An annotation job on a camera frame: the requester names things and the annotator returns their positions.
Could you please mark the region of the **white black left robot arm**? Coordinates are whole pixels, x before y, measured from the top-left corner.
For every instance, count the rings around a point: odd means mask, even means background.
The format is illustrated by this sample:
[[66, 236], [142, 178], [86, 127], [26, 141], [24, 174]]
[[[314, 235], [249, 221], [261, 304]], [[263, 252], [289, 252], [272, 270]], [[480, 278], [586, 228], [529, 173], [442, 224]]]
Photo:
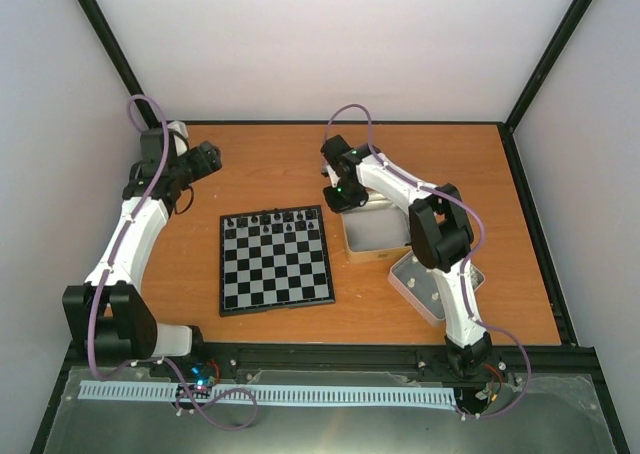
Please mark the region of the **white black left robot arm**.
[[157, 322], [141, 295], [154, 244], [182, 193], [222, 167], [216, 146], [204, 141], [192, 147], [188, 140], [181, 121], [142, 133], [142, 157], [131, 167], [109, 244], [85, 281], [63, 294], [73, 346], [83, 358], [120, 362], [171, 356], [190, 377], [207, 367], [199, 328]]

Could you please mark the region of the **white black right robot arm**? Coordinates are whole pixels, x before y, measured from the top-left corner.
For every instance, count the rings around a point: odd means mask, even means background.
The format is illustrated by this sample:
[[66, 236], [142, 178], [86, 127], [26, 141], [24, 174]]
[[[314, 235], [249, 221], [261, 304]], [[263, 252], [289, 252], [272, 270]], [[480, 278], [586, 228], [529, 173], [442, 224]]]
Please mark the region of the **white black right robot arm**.
[[370, 144], [352, 147], [335, 135], [320, 152], [330, 179], [323, 194], [332, 212], [361, 208], [375, 191], [408, 217], [413, 254], [433, 273], [442, 300], [451, 370], [459, 378], [471, 377], [492, 351], [471, 280], [474, 233], [469, 218], [475, 212], [454, 185], [423, 181]]

